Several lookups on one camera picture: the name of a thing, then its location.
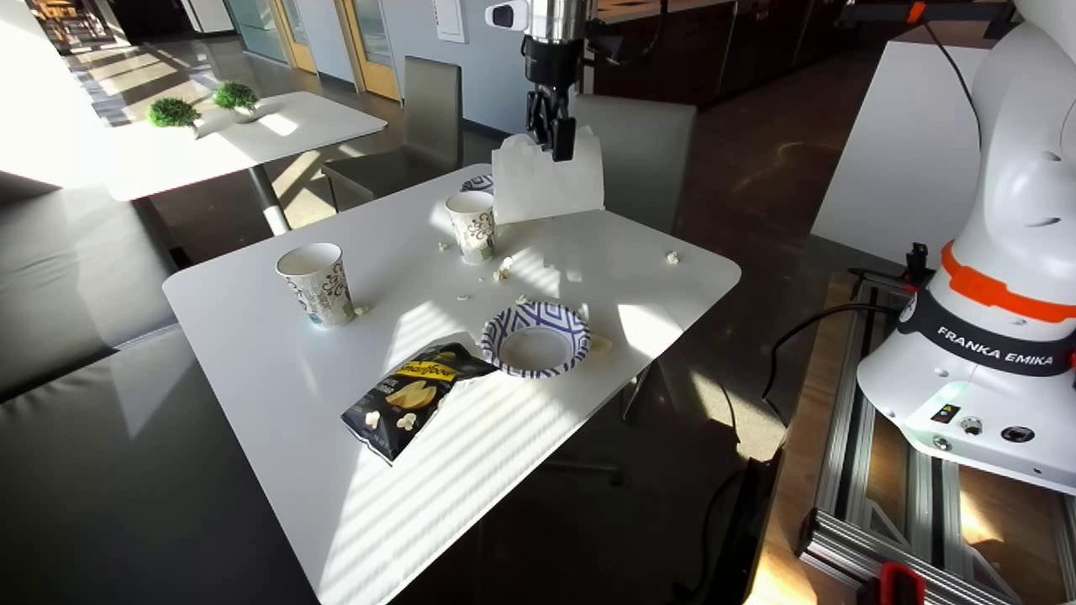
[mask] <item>dark floor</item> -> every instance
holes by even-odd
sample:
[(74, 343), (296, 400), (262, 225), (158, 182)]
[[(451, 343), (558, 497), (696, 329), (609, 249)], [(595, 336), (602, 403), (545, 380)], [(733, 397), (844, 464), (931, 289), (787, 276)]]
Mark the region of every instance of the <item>dark floor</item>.
[[(212, 81), (249, 81), (259, 94), (319, 91), (383, 114), (393, 124), (383, 141), (397, 138), (400, 124), (397, 104), (252, 61), (232, 37), (168, 40), (138, 54), (98, 50), (71, 64), (114, 124), (138, 118), (161, 91), (198, 97)], [(699, 111), (679, 235), (736, 259), (743, 282), (666, 353), (629, 420), (612, 403), (568, 444), (568, 457), (619, 464), (619, 484), (582, 471), (538, 471), (400, 602), (652, 605), (673, 602), (673, 585), (693, 588), (699, 578), (726, 575), (703, 575), (703, 541), (706, 561), (716, 561), (743, 487), (740, 467), (773, 460), (783, 440), (780, 417), (760, 397), (767, 353), (787, 326), (820, 309), (834, 272), (878, 266), (810, 239), (871, 71), (874, 54), (847, 50)], [(316, 165), (367, 145), (350, 141), (269, 168), (293, 225), (333, 215)], [(467, 131), (467, 161), (488, 161), (491, 145), (491, 134)], [(269, 235), (242, 178), (161, 195), (155, 208), (171, 245), (192, 262)], [(794, 413), (807, 353), (810, 333), (780, 353), (770, 400), (783, 417)]]

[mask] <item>background table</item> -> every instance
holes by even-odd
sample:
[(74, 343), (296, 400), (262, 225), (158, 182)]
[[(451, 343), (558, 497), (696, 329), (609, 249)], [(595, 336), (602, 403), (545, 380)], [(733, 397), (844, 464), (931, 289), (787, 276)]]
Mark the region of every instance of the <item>background table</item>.
[(108, 192), (121, 202), (138, 202), (182, 185), (249, 171), (266, 222), (279, 235), (289, 225), (276, 205), (272, 182), (262, 165), (346, 138), (363, 138), (383, 128), (380, 118), (309, 91), (262, 97), (259, 114), (259, 121), (242, 124), (232, 111), (215, 108), (198, 128), (202, 138), (195, 138), (192, 128), (114, 128), (114, 171), (108, 175)]
[[(669, 350), (740, 279), (730, 259), (609, 212), (518, 222), (494, 266), (461, 266), (437, 202), (488, 168), (360, 205), (185, 269), (165, 296), (323, 602), (387, 602), (558, 450), (629, 376)], [(309, 326), (272, 262), (343, 245), (367, 316)], [(387, 464), (340, 420), (383, 373), (461, 339), (504, 306), (562, 299), (595, 346), (555, 380), (491, 373), (457, 383)]]

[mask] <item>white cup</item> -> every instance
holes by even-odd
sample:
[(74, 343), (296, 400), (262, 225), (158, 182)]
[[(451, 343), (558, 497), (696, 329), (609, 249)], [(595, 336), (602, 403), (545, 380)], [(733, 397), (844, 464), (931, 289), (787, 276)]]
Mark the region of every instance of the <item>white cup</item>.
[(343, 252), (333, 242), (306, 242), (279, 255), (276, 272), (296, 292), (313, 323), (340, 326), (356, 319), (346, 289)]
[(444, 198), (451, 232), (457, 235), (464, 266), (494, 259), (494, 195), (457, 192)]

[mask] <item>chair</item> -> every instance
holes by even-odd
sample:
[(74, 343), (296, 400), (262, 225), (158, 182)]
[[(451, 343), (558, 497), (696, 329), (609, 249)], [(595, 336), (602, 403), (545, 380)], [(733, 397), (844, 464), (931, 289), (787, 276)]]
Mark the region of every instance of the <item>chair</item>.
[[(693, 151), (696, 108), (578, 94), (575, 121), (588, 124), (602, 141), (605, 208), (673, 232)], [(649, 370), (629, 383), (622, 420), (632, 417)]]
[(333, 205), (370, 202), (461, 165), (461, 67), (424, 57), (404, 64), (404, 145), (330, 161)]

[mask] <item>gray floor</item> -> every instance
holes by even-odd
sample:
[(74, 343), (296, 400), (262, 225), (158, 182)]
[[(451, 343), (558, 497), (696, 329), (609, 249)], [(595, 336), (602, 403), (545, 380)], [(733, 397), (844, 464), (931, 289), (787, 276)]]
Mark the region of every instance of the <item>gray floor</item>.
[[(350, 141), (269, 165), (293, 225), (333, 215), (319, 161), (397, 138), (397, 104), (360, 97), (350, 84), (252, 61), (232, 37), (155, 44), (155, 57), (175, 67), (165, 81), (101, 87), (111, 67), (138, 57), (145, 54), (98, 50), (74, 57), (98, 111), (114, 124), (131, 121), (161, 91), (198, 94), (212, 81), (249, 81), (262, 94), (306, 87), (393, 124), (380, 141)], [(612, 403), (565, 447), (568, 457), (619, 464), (622, 481), (558, 467), (538, 471), (400, 602), (649, 605), (673, 602), (673, 585), (699, 585), (703, 541), (713, 545), (713, 561), (743, 460), (773, 460), (783, 440), (780, 417), (760, 400), (767, 350), (787, 326), (820, 309), (834, 272), (847, 266), (888, 269), (810, 239), (814, 212), (871, 71), (874, 54), (837, 54), (699, 114), (679, 235), (736, 259), (743, 282), (666, 353), (629, 420)], [(488, 161), (494, 141), (471, 131), (467, 161)], [(168, 225), (168, 245), (198, 262), (266, 239), (269, 232), (249, 195), (242, 178), (158, 195), (155, 208)], [(794, 413), (807, 350), (810, 333), (780, 356), (773, 403), (783, 417)], [(716, 504), (709, 528), (703, 528), (706, 504)]]

